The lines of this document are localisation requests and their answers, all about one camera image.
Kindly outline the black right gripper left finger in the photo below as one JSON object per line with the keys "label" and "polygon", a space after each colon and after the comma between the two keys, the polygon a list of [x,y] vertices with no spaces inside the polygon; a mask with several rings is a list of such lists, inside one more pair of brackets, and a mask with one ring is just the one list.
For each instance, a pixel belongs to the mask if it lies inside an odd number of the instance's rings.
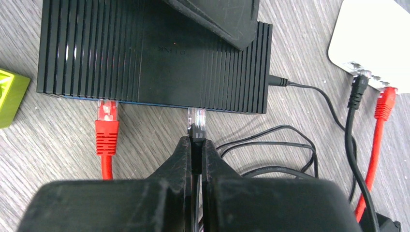
{"label": "black right gripper left finger", "polygon": [[191,219],[191,141],[183,136],[173,154],[148,180],[160,186],[154,211],[155,231],[189,232]]}

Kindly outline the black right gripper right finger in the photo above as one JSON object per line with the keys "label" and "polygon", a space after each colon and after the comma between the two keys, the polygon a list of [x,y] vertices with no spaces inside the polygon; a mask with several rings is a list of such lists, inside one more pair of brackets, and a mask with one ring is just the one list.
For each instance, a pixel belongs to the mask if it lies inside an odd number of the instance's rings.
{"label": "black right gripper right finger", "polygon": [[203,142],[201,157],[202,169],[202,225],[205,232],[218,230],[218,214],[216,208],[217,197],[214,193],[219,178],[240,177],[219,155],[213,141],[206,139]]}

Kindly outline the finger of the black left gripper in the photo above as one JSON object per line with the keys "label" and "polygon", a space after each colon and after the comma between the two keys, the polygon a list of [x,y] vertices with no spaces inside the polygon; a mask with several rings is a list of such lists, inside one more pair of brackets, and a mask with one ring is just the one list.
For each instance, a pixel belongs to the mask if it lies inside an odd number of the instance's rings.
{"label": "finger of the black left gripper", "polygon": [[255,38],[258,0],[166,0],[167,4],[239,50]]}

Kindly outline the black network switch box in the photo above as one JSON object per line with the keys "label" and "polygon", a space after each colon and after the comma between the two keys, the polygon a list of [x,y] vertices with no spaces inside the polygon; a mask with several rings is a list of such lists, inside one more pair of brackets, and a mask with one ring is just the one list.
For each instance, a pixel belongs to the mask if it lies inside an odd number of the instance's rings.
{"label": "black network switch box", "polygon": [[161,0],[45,0],[38,93],[264,114],[272,25],[240,51]]}

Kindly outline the white box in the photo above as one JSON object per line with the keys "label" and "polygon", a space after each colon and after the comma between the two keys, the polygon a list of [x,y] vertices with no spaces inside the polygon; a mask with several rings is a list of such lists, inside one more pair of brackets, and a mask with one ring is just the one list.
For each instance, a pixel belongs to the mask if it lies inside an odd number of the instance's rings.
{"label": "white box", "polygon": [[410,14],[394,0],[344,0],[328,48],[330,61],[369,85],[410,92]]}

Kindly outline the green lego brick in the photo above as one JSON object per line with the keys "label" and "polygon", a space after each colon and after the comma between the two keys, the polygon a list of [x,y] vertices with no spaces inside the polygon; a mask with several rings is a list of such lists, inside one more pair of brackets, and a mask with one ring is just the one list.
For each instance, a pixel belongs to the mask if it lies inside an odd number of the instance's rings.
{"label": "green lego brick", "polygon": [[9,127],[29,86],[28,77],[0,70],[0,128]]}

